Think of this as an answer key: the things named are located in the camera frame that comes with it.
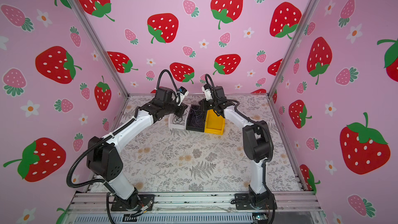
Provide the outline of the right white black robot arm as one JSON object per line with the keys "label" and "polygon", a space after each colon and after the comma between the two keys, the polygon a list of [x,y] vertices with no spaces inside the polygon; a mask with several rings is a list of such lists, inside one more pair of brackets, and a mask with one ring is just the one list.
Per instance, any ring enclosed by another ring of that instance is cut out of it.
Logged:
{"label": "right white black robot arm", "polygon": [[267,164],[272,161],[274,144],[267,122],[255,121],[239,111],[240,102],[227,99],[222,86],[215,86],[209,74],[205,75],[202,87],[205,99],[200,102],[205,110],[232,122],[242,130],[243,149],[250,160],[251,181],[248,186],[248,202],[254,209],[275,211],[275,196],[267,186]]}

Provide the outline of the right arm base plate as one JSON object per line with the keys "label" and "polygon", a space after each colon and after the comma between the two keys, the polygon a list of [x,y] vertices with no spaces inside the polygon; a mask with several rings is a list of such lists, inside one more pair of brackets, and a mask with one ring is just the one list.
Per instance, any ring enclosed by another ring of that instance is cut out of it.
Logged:
{"label": "right arm base plate", "polygon": [[270,192],[263,194],[245,193],[235,194],[231,204],[238,210],[276,210],[275,196]]}

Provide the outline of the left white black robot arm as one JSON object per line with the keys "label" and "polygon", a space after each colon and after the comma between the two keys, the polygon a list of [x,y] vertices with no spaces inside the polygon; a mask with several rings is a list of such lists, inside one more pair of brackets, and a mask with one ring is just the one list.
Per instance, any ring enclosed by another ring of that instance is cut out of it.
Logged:
{"label": "left white black robot arm", "polygon": [[[183,100],[188,94],[189,91],[184,87],[178,88],[174,85],[173,88],[167,88],[157,83],[154,98],[146,104],[138,106],[130,120],[109,134],[101,138],[94,136],[89,141],[87,150],[75,160],[69,169],[66,184],[70,188],[80,188],[94,183],[102,183],[108,190],[106,211],[111,223],[114,220],[110,214],[110,196],[113,196],[115,202],[126,210],[134,211],[133,217],[141,216],[148,206],[142,204],[138,189],[125,176],[124,163],[120,155],[136,136],[163,117],[170,114],[182,117],[187,109]],[[74,183],[72,175],[83,159],[87,160],[87,168],[97,175],[97,178],[83,183]]]}

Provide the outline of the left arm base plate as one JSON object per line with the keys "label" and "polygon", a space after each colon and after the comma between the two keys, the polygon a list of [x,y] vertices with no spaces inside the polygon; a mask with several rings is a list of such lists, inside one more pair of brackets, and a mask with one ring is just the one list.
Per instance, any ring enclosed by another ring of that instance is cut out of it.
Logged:
{"label": "left arm base plate", "polygon": [[123,200],[117,196],[114,197],[111,210],[114,212],[133,211],[137,212],[151,211],[154,204],[155,195],[132,195],[127,200]]}

